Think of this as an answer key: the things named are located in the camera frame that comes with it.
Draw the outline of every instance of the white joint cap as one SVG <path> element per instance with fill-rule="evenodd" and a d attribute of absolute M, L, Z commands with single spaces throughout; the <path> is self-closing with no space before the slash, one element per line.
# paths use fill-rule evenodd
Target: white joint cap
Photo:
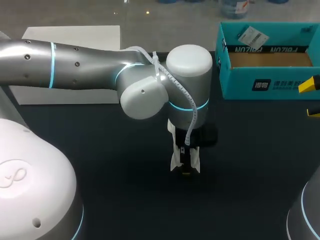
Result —
<path fill-rule="evenodd" d="M 198 45 L 177 46 L 166 58 L 168 70 L 181 77 L 201 76 L 211 69 L 212 64 L 210 52 Z"/>
<path fill-rule="evenodd" d="M 120 97 L 124 113 L 138 120 L 151 118 L 168 100 L 166 88 L 152 76 L 131 84 Z"/>
<path fill-rule="evenodd" d="M 0 133 L 0 239 L 38 239 L 69 210 L 75 171 L 62 152 L 26 127 L 0 119 Z"/>

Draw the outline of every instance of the cyan cardboard box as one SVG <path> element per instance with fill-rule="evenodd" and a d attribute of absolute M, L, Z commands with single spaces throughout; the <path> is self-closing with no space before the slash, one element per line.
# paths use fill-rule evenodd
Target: cyan cardboard box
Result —
<path fill-rule="evenodd" d="M 269 36 L 268 41 L 258 50 L 239 41 L 239 37 L 249 26 Z M 267 62 L 269 58 L 274 59 L 274 62 L 286 63 L 287 61 L 281 60 L 283 57 L 288 62 L 298 62 L 293 63 L 297 66 L 273 66 L 272 62 Z M 219 26 L 215 60 L 225 99 L 320 99 L 320 91 L 305 94 L 299 94 L 298 91 L 299 84 L 320 74 L 319 23 L 222 22 Z M 241 62 L 250 61 L 251 64 L 263 64 L 232 66 L 233 62 L 241 65 Z"/>

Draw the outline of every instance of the bottle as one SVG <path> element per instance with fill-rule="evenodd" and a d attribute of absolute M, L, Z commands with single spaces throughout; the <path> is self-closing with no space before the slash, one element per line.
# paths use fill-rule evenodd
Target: bottle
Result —
<path fill-rule="evenodd" d="M 249 0 L 219 0 L 223 15 L 229 19 L 242 19 L 249 10 Z"/>

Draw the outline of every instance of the gray robot arm segment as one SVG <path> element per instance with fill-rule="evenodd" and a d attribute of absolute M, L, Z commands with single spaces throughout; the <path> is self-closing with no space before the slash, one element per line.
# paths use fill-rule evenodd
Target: gray robot arm segment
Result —
<path fill-rule="evenodd" d="M 104 51 L 37 40 L 0 43 L 0 85 L 111 89 L 126 66 L 148 64 L 137 51 Z"/>

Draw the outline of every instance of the floor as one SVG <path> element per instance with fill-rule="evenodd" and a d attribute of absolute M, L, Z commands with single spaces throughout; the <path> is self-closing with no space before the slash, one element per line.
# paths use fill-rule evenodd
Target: floor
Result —
<path fill-rule="evenodd" d="M 273 4 L 255 0 L 241 21 L 319 22 L 319 0 Z M 215 49 L 218 23 L 226 21 L 216 0 L 1 0 L 0 31 L 21 38 L 27 27 L 120 25 L 121 47 L 168 52 L 182 44 Z"/>

